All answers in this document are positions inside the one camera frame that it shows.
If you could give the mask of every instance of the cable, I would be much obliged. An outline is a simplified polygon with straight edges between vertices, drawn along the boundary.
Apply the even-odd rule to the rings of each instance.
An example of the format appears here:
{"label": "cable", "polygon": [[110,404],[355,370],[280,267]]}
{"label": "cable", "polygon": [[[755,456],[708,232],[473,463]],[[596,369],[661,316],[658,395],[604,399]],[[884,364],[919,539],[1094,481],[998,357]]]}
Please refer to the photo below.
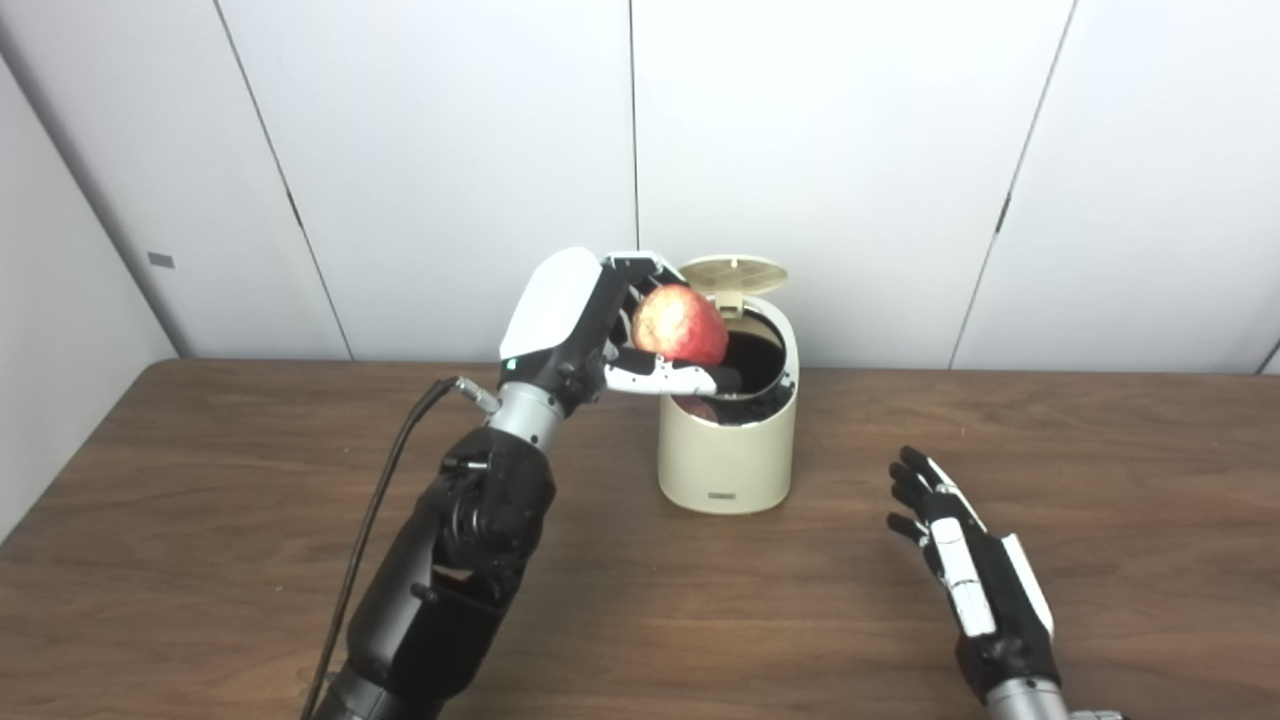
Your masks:
{"label": "cable", "polygon": [[356,573],[360,570],[360,559],[365,553],[365,543],[369,542],[369,533],[374,528],[374,519],[378,516],[378,509],[383,503],[383,496],[387,495],[387,488],[390,486],[392,475],[396,473],[396,465],[399,464],[401,452],[404,451],[404,443],[408,442],[408,436],[413,432],[413,427],[417,421],[426,415],[426,411],[431,409],[442,397],[453,389],[461,378],[445,378],[443,380],[436,380],[435,384],[428,389],[422,397],[413,405],[413,409],[408,411],[408,416],[404,418],[404,425],[401,427],[401,432],[396,436],[396,442],[392,443],[390,454],[387,456],[387,465],[383,468],[383,475],[378,478],[378,484],[374,487],[374,496],[369,500],[369,509],[365,511],[365,519],[360,523],[360,530],[356,532],[356,542],[351,548],[351,560],[347,561],[347,577],[342,580],[342,589],[338,591],[338,603],[333,609],[333,620],[329,621],[329,634],[324,639],[324,648],[320,651],[320,664],[316,665],[316,673],[311,678],[311,687],[307,688],[307,701],[302,706],[302,720],[311,720],[311,715],[315,712],[316,701],[320,700],[320,688],[324,685],[324,676],[329,671],[329,661],[333,660],[333,648],[338,644],[338,635],[342,633],[342,621],[347,615],[347,602],[351,600],[351,589],[356,584]]}

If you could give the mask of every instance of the humanoid robot hand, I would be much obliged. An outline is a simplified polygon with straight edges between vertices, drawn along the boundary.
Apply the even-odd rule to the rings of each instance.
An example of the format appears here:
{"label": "humanoid robot hand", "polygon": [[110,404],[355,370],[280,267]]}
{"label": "humanoid robot hand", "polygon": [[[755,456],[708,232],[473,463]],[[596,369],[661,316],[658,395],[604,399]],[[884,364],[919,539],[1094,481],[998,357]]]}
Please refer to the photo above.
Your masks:
{"label": "humanoid robot hand", "polygon": [[1053,661],[1053,615],[1018,536],[992,536],[964,492],[929,456],[904,447],[892,495],[914,514],[888,527],[920,547],[960,628],[956,660],[996,720],[1123,720],[1068,712]]}
{"label": "humanoid robot hand", "polygon": [[631,347],[630,315],[654,288],[685,283],[655,252],[584,247],[552,255],[534,270],[499,347],[502,383],[554,393],[566,415],[604,389],[648,395],[732,392],[739,374],[668,360]]}

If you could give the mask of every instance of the small trash can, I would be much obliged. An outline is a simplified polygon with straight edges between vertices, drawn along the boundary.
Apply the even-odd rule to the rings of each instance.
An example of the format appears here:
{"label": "small trash can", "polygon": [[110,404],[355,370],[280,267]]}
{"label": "small trash can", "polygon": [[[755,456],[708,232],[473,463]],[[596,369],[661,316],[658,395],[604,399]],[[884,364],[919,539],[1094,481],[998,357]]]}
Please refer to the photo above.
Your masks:
{"label": "small trash can", "polygon": [[787,279],[763,258],[716,255],[680,269],[728,327],[722,365],[742,387],[714,397],[662,397],[658,484],[676,505],[736,515],[768,510],[791,489],[800,357],[786,315],[755,297]]}

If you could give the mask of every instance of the white wall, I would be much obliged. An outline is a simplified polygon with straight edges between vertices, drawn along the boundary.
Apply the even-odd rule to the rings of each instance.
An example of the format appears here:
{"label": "white wall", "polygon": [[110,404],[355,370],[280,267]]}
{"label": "white wall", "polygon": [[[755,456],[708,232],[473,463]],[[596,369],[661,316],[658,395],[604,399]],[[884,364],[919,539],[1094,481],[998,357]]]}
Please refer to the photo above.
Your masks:
{"label": "white wall", "polygon": [[635,247],[626,0],[223,0],[357,359],[494,360],[539,261]]}
{"label": "white wall", "polygon": [[1280,4],[1080,0],[956,368],[1253,373],[1280,337]]}
{"label": "white wall", "polygon": [[806,365],[943,368],[1070,0],[636,0],[641,245],[744,252]]}
{"label": "white wall", "polygon": [[0,28],[187,351],[348,357],[211,1],[0,0]]}
{"label": "white wall", "polygon": [[148,364],[173,356],[0,63],[0,539]]}

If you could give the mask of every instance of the wooden table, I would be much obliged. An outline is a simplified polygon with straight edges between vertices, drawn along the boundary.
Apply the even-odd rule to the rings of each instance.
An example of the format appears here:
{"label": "wooden table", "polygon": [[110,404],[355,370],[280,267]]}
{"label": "wooden table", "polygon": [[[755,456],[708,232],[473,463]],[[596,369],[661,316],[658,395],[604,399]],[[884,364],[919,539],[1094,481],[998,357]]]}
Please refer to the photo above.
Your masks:
{"label": "wooden table", "polygon": [[[0,717],[296,716],[387,447],[457,372],[495,379],[147,370],[0,547]],[[1280,378],[806,370],[799,402],[792,493],[742,518],[662,497],[653,398],[580,410],[525,587],[445,717],[983,717],[941,589],[883,528],[905,442],[1021,536],[1074,706],[1280,717]],[[371,564],[477,419],[452,398],[420,425]]]}

